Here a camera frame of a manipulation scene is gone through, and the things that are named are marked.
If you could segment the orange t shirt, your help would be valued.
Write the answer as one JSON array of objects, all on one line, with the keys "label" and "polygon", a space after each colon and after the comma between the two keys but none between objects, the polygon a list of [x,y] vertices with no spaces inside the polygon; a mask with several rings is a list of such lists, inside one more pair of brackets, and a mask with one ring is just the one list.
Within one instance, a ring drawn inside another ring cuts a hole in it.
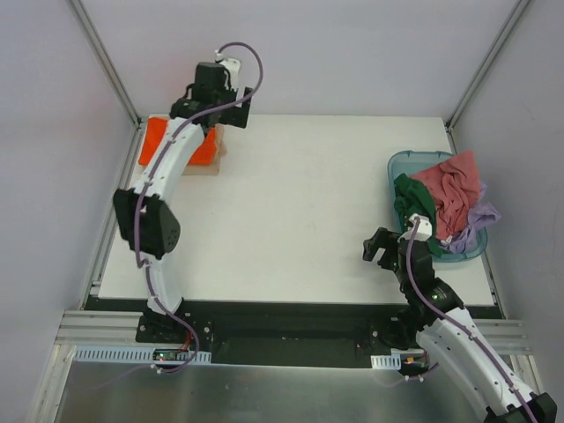
[{"label": "orange t shirt", "polygon": [[[167,117],[150,117],[147,122],[141,153],[137,160],[140,166],[146,167],[152,159],[153,154],[159,147],[166,129]],[[216,158],[219,146],[216,142],[216,129],[211,129],[205,136],[203,143],[191,156],[189,166],[209,166]]]}]

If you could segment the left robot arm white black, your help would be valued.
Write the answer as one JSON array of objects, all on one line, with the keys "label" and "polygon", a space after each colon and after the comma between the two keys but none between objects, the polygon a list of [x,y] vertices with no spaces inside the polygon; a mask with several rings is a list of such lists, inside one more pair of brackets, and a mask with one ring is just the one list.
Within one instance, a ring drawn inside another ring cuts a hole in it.
[{"label": "left robot arm white black", "polygon": [[170,267],[181,225],[169,201],[189,160],[217,125],[246,127],[253,90],[240,90],[240,70],[241,62],[233,58],[199,63],[194,82],[171,107],[145,170],[131,188],[113,195],[119,233],[145,273],[148,299],[137,329],[139,341],[155,337],[176,343],[189,334]]}]

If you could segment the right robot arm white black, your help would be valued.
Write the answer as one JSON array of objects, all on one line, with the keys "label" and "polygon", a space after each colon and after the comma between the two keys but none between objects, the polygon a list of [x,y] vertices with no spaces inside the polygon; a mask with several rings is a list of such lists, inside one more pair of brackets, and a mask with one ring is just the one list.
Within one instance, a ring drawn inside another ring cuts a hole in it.
[{"label": "right robot arm white black", "polygon": [[379,228],[363,242],[363,260],[392,271],[407,300],[396,334],[421,347],[464,393],[483,422],[554,422],[558,406],[536,393],[493,349],[468,308],[434,271],[427,244]]}]

